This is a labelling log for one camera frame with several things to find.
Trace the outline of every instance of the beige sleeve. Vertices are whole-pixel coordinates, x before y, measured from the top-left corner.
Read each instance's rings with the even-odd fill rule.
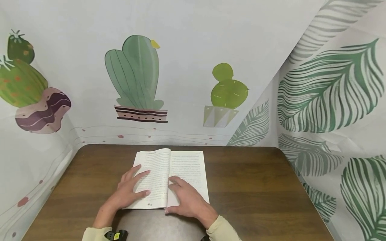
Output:
[[[108,241],[105,237],[105,233],[111,231],[112,228],[86,228],[86,231],[83,233],[82,241]]]
[[[207,234],[211,241],[241,241],[232,225],[220,215],[209,227]]]

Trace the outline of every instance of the open book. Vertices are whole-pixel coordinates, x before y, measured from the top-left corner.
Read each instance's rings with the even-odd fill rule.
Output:
[[[127,209],[156,209],[178,206],[179,201],[169,190],[169,177],[178,176],[191,184],[209,203],[204,154],[200,151],[171,151],[159,149],[152,152],[137,152],[134,165],[141,164],[137,172],[151,170],[134,187],[135,192],[150,190],[149,196],[134,202]]]

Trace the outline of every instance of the wooden table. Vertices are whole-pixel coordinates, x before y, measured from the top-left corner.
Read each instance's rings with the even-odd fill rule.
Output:
[[[80,240],[140,150],[166,146],[87,145],[49,197],[23,240]],[[283,153],[271,147],[168,147],[203,150],[211,205],[243,241],[333,241]],[[163,210],[120,211],[114,226],[128,240],[199,241],[192,219]]]

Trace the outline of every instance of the wallpaper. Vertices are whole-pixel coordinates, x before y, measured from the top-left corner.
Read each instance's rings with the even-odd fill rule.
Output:
[[[383,0],[0,10],[0,239],[79,148],[139,144],[278,147],[335,240],[386,240]]]

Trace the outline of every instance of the green cactus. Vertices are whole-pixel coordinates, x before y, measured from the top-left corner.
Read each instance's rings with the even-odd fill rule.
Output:
[[[120,98],[118,104],[137,109],[159,110],[164,102],[154,100],[158,84],[158,44],[145,36],[128,37],[122,50],[105,55],[108,75]]]
[[[229,64],[218,64],[213,68],[212,74],[219,81],[210,94],[213,106],[233,110],[247,99],[247,86],[240,81],[232,79],[233,70]]]
[[[19,59],[0,59],[0,96],[9,104],[24,107],[36,104],[48,87],[47,80],[36,69]]]
[[[8,58],[11,60],[20,59],[27,64],[32,63],[35,58],[35,51],[32,44],[23,39],[24,34],[19,34],[20,30],[10,33],[8,38]]]

